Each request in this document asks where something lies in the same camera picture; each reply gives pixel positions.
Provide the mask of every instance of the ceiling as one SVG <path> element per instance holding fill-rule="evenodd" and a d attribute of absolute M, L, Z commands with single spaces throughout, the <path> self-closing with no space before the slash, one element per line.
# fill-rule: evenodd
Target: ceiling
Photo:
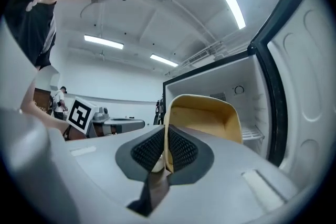
<path fill-rule="evenodd" d="M 173 68 L 150 59 L 156 54 L 184 63 L 201 50 L 229 55 L 246 48 L 278 0 L 237 0 L 246 27 L 239 30 L 225 0 L 107 0 L 80 13 L 90 0 L 61 0 L 56 5 L 57 33 L 65 49 L 104 54 L 104 60 L 121 61 L 166 74 Z M 122 42 L 117 50 L 84 41 L 84 34 Z M 193 67 L 176 68 L 185 72 Z"/>

